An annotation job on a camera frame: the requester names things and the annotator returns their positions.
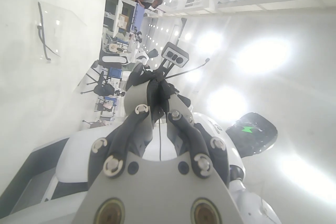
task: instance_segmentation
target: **transparent plastic sheet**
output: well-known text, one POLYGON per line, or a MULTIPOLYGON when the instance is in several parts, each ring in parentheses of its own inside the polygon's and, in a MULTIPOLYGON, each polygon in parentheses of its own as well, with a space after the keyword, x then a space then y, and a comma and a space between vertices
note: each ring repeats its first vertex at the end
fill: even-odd
POLYGON ((50 3, 6 0, 0 10, 0 149, 9 158, 2 161, 1 191, 36 146, 69 133, 48 131, 98 57, 100 42, 72 11, 50 3))

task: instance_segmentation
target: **black cable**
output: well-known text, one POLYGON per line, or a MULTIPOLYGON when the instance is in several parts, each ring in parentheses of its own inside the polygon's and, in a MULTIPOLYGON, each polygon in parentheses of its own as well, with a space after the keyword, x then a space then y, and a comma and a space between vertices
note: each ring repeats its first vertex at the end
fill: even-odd
POLYGON ((209 61, 210 61, 210 58, 207 58, 207 59, 205 60, 205 63, 202 64, 201 66, 198 66, 198 67, 196 67, 196 68, 194 68, 194 69, 191 69, 191 70, 188 70, 188 71, 184 71, 184 72, 182 72, 182 73, 178 73, 178 74, 175 74, 175 75, 171 75, 171 76, 169 76, 169 77, 165 77, 165 78, 166 78, 166 79, 169 79, 169 78, 172 78, 172 77, 180 76, 180 75, 182 75, 182 74, 185 74, 185 73, 194 71, 194 70, 196 70, 196 69, 198 69, 198 68, 203 67, 203 66, 206 65, 209 61))
POLYGON ((160 126, 160 119, 159 119, 159 135, 160 135, 160 161, 161 161, 161 126, 160 126))

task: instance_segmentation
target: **white wall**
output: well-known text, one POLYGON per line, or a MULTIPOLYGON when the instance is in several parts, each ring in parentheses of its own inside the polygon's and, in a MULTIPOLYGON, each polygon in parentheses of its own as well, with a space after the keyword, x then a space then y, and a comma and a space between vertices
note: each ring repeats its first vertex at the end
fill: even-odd
POLYGON ((105 0, 39 0, 45 18, 47 63, 37 36, 37 0, 0 0, 0 192, 48 133, 74 88, 98 58, 105 0))

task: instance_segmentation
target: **bolt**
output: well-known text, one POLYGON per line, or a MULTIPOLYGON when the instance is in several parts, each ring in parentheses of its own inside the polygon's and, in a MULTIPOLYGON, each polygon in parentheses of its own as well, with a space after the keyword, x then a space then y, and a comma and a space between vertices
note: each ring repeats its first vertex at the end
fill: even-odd
POLYGON ((191 117, 190 115, 187 115, 187 116, 186 116, 186 119, 187 119, 187 121, 188 121, 189 123, 192 123, 192 121, 193 121, 193 119, 192 119, 192 117, 191 117))
POLYGON ((198 164, 198 167, 204 171, 207 171, 210 167, 210 163, 208 162, 206 158, 200 158, 197 164, 198 164))
POLYGON ((178 110, 173 110, 171 112, 171 116, 172 116, 173 120, 179 120, 181 118, 181 114, 178 110))
POLYGON ((145 104, 137 105, 137 107, 135 108, 135 113, 140 114, 144 112, 148 112, 148 106, 145 104))
POLYGON ((146 111, 146 107, 145 107, 145 106, 140 106, 140 107, 138 108, 138 111, 139 111, 140 113, 143 113, 143 112, 146 111))
POLYGON ((108 163, 106 164, 106 168, 110 170, 111 172, 114 172, 116 169, 118 169, 118 165, 119 165, 119 160, 117 160, 116 158, 113 158, 110 161, 108 161, 108 163))
POLYGON ((223 142, 221 140, 215 140, 215 146, 217 148, 222 148, 224 146, 223 142))
POLYGON ((104 147, 106 147, 107 146, 107 140, 105 139, 105 138, 99 138, 99 139, 97 139, 94 143, 93 143, 93 145, 92 145, 92 147, 91 147, 91 150, 92 150, 92 152, 93 153, 98 153, 98 150, 102 147, 102 146, 104 146, 104 147))
POLYGON ((104 162, 103 172, 108 177, 113 177, 117 175, 123 167, 123 160, 118 160, 113 157, 113 155, 109 156, 104 162))
POLYGON ((201 170, 200 175, 202 177, 209 177, 213 171, 213 165, 211 159, 205 154, 197 154, 194 157, 194 161, 197 162, 198 168, 201 170))
POLYGON ((223 151, 225 151, 225 149, 226 149, 226 146, 225 146, 223 140, 220 139, 219 137, 211 138, 210 145, 213 149, 218 148, 218 149, 222 149, 223 151))

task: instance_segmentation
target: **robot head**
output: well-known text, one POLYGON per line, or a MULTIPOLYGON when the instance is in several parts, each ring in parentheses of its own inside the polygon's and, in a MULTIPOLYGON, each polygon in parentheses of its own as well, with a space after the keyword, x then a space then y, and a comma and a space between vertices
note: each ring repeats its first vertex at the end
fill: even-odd
POLYGON ((271 148, 277 139, 276 127, 261 115, 250 112, 226 130, 241 158, 271 148))

